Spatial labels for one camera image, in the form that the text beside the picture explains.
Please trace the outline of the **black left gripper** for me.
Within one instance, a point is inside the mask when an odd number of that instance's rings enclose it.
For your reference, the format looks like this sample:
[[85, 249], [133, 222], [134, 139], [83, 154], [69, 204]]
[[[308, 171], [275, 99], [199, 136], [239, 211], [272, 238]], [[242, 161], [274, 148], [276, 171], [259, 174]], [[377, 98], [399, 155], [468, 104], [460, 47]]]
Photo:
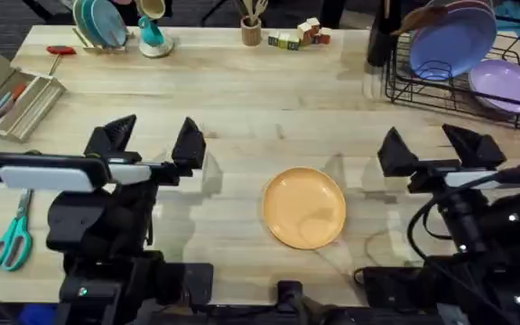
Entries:
[[[94, 128], [85, 155], [125, 151], [136, 115]], [[158, 188], [177, 186], [181, 177], [201, 169], [203, 133], [186, 117], [170, 162], [110, 163], [116, 188], [90, 193], [63, 191], [50, 205], [46, 246], [63, 254], [138, 254], [153, 243], [153, 206]]]

